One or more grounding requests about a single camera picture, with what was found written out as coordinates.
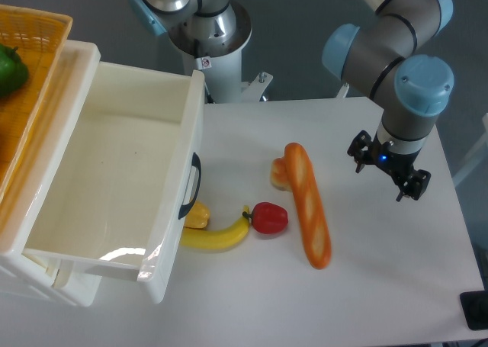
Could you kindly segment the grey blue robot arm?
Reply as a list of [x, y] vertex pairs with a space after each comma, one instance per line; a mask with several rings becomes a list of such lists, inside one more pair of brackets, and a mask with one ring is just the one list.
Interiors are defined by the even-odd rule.
[[[414, 162], [438, 116], [446, 108], [454, 75], [442, 59], [417, 49], [450, 21], [452, 0], [364, 0], [377, 15], [366, 30], [338, 27], [322, 52], [325, 68], [381, 107], [373, 136], [360, 132], [348, 148], [359, 169], [378, 167], [399, 188], [401, 198], [418, 200], [431, 175]], [[133, 12], [155, 35], [168, 34], [186, 72], [205, 75], [210, 103], [241, 102], [242, 49], [252, 25], [233, 0], [129, 0]]]

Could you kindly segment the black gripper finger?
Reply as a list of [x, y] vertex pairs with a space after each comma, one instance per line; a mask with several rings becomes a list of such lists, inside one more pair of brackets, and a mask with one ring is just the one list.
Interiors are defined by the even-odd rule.
[[424, 169], [411, 168], [406, 174], [395, 175], [395, 185], [399, 188], [396, 201], [411, 198], [417, 201], [425, 193], [431, 179], [431, 173]]
[[372, 164], [371, 145], [371, 136], [365, 130], [360, 131], [352, 140], [347, 154], [354, 159], [356, 173], [361, 172], [366, 165]]

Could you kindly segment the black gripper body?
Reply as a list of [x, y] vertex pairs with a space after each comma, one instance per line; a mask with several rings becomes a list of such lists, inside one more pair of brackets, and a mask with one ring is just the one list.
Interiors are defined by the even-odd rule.
[[371, 139], [372, 165], [387, 173], [394, 183], [395, 175], [406, 174], [409, 169], [414, 168], [414, 162], [422, 148], [421, 140], [401, 140], [381, 130]]

